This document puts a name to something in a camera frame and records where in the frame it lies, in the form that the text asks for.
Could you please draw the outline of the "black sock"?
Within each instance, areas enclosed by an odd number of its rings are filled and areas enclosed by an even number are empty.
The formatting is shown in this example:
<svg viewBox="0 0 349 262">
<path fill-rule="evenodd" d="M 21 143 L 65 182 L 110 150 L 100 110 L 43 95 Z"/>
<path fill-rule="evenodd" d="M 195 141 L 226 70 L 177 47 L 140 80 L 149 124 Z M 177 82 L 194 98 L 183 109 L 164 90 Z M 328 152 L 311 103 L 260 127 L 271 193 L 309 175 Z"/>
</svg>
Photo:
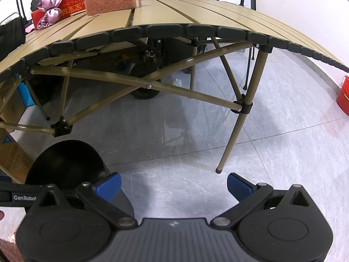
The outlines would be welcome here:
<svg viewBox="0 0 349 262">
<path fill-rule="evenodd" d="M 26 41 L 24 20 L 17 17 L 1 25 L 1 54 L 9 54 Z"/>
</svg>

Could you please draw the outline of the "black round trash bin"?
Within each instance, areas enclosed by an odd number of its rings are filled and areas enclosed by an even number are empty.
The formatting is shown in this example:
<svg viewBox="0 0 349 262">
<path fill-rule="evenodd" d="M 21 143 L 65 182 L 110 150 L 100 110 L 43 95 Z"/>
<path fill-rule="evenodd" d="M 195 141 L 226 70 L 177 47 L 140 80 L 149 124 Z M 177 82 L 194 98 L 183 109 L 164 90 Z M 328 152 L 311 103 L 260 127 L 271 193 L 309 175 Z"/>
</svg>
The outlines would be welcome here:
<svg viewBox="0 0 349 262">
<path fill-rule="evenodd" d="M 51 145 L 34 160 L 25 184 L 46 186 L 52 183 L 65 195 L 71 207 L 85 209 L 85 204 L 75 194 L 75 188 L 84 182 L 89 182 L 92 187 L 111 173 L 90 144 L 65 140 Z M 134 216 L 134 208 L 122 190 L 109 203 Z"/>
</svg>

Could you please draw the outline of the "cardboard box with green liner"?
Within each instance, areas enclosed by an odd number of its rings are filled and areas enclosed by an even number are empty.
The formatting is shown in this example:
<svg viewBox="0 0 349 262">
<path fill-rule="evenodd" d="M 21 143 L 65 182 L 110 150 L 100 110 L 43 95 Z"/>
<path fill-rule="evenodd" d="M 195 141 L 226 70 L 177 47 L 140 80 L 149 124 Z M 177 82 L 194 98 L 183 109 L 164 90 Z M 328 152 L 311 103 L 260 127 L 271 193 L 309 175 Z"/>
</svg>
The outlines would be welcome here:
<svg viewBox="0 0 349 262">
<path fill-rule="evenodd" d="M 12 182 L 24 184 L 34 161 L 7 130 L 1 128 L 0 135 L 1 177 L 7 176 Z"/>
</svg>

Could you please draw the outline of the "red bucket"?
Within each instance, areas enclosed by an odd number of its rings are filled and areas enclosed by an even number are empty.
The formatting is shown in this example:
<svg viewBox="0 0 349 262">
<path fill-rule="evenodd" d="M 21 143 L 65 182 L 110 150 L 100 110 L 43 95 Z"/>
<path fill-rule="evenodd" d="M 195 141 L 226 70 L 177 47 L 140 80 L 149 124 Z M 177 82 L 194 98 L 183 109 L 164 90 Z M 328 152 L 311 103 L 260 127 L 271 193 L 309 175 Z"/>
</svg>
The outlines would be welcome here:
<svg viewBox="0 0 349 262">
<path fill-rule="evenodd" d="M 349 115 L 349 77 L 345 75 L 342 79 L 342 85 L 336 102 L 339 108 L 346 114 Z"/>
</svg>

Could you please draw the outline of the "tan folding slat table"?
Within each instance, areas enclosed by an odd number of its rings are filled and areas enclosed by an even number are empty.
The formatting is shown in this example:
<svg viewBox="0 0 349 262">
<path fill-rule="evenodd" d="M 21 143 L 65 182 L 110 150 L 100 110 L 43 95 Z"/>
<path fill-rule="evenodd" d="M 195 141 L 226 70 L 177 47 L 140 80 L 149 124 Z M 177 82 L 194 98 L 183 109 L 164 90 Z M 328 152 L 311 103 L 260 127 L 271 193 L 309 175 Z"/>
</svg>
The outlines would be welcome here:
<svg viewBox="0 0 349 262">
<path fill-rule="evenodd" d="M 88 16 L 78 13 L 51 27 L 29 34 L 1 61 L 1 82 L 14 82 L 1 100 L 5 106 L 18 85 L 33 75 L 82 78 L 122 84 L 123 88 L 88 106 L 69 119 L 60 116 L 51 127 L 10 124 L 19 131 L 67 135 L 73 124 L 97 109 L 137 89 L 151 89 L 197 99 L 230 109 L 238 115 L 231 137 L 216 169 L 221 173 L 253 106 L 267 56 L 274 48 L 311 57 L 347 71 L 338 58 L 310 37 L 270 16 L 233 3 L 214 0 L 144 0 L 134 10 Z M 132 50 L 138 73 L 77 69 L 79 59 Z M 160 79 L 213 58 L 220 58 L 235 101 L 161 83 Z"/>
</svg>

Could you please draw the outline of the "red cardboard fruit box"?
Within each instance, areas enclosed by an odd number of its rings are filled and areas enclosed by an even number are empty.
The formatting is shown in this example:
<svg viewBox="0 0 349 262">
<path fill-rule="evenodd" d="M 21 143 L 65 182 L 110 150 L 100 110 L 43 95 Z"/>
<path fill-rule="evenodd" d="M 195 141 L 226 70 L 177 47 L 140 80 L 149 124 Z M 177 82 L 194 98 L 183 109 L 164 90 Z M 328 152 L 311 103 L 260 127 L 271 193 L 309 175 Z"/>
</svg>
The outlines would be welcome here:
<svg viewBox="0 0 349 262">
<path fill-rule="evenodd" d="M 44 15 L 44 13 L 37 8 L 38 3 L 40 1 L 41 0 L 38 0 L 38 2 L 35 5 L 36 9 L 31 13 L 31 17 L 32 17 L 32 21 L 35 29 L 38 21 Z M 58 20 L 58 22 L 72 16 L 73 14 L 77 14 L 84 11 L 86 9 L 85 0 L 62 0 L 61 4 L 59 5 L 59 8 L 62 11 L 62 15 Z"/>
</svg>

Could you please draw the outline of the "pink satin scrunchie cloth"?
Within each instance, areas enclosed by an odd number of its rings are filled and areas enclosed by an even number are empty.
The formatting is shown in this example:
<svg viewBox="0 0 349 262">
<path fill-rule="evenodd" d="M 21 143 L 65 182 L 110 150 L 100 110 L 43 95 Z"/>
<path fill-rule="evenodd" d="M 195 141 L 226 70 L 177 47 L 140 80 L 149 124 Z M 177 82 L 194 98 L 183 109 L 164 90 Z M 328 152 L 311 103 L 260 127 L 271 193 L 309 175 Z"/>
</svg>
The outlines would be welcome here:
<svg viewBox="0 0 349 262">
<path fill-rule="evenodd" d="M 37 8 L 44 13 L 37 23 L 36 29 L 41 30 L 47 28 L 58 22 L 62 15 L 59 8 L 62 0 L 41 0 Z"/>
</svg>

